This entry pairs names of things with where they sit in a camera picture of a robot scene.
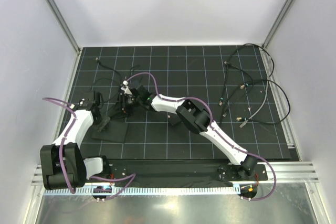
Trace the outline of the black network switch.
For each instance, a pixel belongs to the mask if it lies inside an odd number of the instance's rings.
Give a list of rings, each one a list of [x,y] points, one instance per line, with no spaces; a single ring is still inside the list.
[[[128,126],[128,123],[111,121],[100,132],[98,130],[92,130],[91,137],[95,140],[108,143],[124,143]]]

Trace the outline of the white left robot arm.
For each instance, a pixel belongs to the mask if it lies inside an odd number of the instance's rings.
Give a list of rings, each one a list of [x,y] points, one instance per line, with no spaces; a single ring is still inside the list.
[[[65,108],[70,114],[68,124],[50,145],[40,149],[43,184],[46,190],[83,187],[94,177],[106,182],[111,176],[111,168],[106,156],[83,158],[80,145],[87,131],[92,127],[104,127],[109,122],[100,113],[103,98],[100,92],[90,91],[77,104],[56,98],[43,98]]]

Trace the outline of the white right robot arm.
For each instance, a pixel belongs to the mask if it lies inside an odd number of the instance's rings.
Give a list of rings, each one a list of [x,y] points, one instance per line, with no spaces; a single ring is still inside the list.
[[[118,101],[121,103],[121,110],[127,114],[130,114],[135,106],[141,106],[148,111],[176,115],[190,132],[208,139],[224,153],[229,161],[237,166],[236,173],[240,179],[257,178],[258,156],[238,145],[220,128],[214,121],[211,109],[203,100],[151,93],[136,80],[124,80],[119,87]]]

